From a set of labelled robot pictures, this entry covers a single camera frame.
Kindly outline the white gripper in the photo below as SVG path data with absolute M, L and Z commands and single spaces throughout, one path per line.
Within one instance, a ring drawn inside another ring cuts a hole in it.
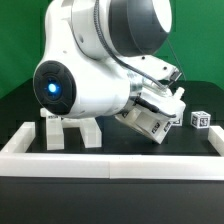
M 179 69 L 154 56 L 138 56 L 128 60 L 135 69 L 150 76 L 142 78 L 142 90 L 139 101 L 143 107 L 150 107 L 149 114 L 159 120 L 178 121 L 186 104 L 181 100 L 183 88 L 172 92 L 173 84 L 182 73 Z

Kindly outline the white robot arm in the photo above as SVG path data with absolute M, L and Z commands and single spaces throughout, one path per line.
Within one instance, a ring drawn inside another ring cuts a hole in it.
M 39 103 L 65 118 L 125 117 L 137 109 L 178 120 L 185 103 L 162 82 L 180 72 L 153 56 L 171 26 L 169 0 L 53 0 L 33 77 Z

